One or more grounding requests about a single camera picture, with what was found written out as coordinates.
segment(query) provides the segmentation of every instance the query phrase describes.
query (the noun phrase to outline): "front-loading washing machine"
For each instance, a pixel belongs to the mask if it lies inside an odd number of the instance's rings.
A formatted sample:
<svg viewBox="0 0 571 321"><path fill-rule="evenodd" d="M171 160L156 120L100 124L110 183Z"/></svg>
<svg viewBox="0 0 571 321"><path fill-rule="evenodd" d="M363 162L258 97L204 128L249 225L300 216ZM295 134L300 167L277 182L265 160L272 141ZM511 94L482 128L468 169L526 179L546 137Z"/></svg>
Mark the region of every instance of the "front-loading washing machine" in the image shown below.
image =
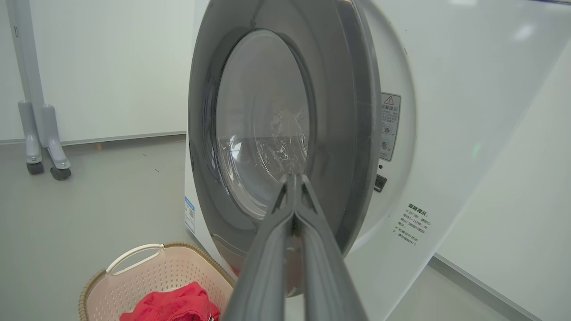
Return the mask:
<svg viewBox="0 0 571 321"><path fill-rule="evenodd" d="M197 1L186 226L239 276L280 178L302 172L369 318L386 319L571 38L567 9ZM297 319L298 244L287 253L287 315Z"/></svg>

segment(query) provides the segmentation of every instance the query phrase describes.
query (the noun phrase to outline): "washing machine door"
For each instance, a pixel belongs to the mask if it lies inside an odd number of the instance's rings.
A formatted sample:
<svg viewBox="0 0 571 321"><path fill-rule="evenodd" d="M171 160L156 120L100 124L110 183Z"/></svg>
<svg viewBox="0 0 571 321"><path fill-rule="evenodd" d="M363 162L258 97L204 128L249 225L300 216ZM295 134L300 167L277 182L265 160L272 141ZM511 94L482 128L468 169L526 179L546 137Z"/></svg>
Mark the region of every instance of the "washing machine door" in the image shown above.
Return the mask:
<svg viewBox="0 0 571 321"><path fill-rule="evenodd" d="M345 254L379 158L375 51L353 1L212 0L188 99L204 220L237 274L286 173L305 173ZM300 284L288 245L288 288Z"/></svg>

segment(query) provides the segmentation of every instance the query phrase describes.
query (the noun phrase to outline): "gray floor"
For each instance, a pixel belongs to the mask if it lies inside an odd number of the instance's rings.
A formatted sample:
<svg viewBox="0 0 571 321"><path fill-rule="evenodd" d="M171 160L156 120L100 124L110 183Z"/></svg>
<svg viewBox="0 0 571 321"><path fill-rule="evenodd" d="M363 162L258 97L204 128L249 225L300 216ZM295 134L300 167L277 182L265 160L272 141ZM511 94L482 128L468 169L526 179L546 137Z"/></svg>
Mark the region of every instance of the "gray floor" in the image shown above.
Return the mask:
<svg viewBox="0 0 571 321"><path fill-rule="evenodd" d="M23 145L0 145L1 320L78 320L83 286L120 254L194 242L183 223L184 136L65 151L72 176L59 182L49 161L31 176ZM431 262L389 321L525 320L512 310Z"/></svg>

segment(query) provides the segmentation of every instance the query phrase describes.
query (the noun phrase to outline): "caster wheel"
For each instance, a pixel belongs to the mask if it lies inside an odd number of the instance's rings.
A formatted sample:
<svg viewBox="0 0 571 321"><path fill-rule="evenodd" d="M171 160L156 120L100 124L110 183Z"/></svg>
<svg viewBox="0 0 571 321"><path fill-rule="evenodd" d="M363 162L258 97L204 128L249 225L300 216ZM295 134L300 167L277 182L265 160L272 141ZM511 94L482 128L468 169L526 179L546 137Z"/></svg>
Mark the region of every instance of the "caster wheel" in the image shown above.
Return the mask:
<svg viewBox="0 0 571 321"><path fill-rule="evenodd" d="M32 175L41 174L43 173L43 165L42 162L36 164L29 164L26 163L26 167L28 168L28 172Z"/></svg>
<svg viewBox="0 0 571 321"><path fill-rule="evenodd" d="M64 170L58 170L57 168L52 167L50 172L51 176L53 176L57 180L64 180L71 176L71 171L69 168L66 168Z"/></svg>

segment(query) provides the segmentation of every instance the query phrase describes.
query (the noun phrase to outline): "red cloth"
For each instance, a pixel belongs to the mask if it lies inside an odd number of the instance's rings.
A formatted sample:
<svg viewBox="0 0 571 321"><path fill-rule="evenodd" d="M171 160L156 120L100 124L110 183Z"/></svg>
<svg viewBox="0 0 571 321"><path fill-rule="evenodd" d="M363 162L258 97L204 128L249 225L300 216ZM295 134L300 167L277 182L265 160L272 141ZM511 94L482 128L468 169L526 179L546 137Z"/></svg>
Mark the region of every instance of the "red cloth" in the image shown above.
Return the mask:
<svg viewBox="0 0 571 321"><path fill-rule="evenodd" d="M220 310L208 300L208 293L197 282L172 292L147 294L131 313L119 321L218 321Z"/></svg>

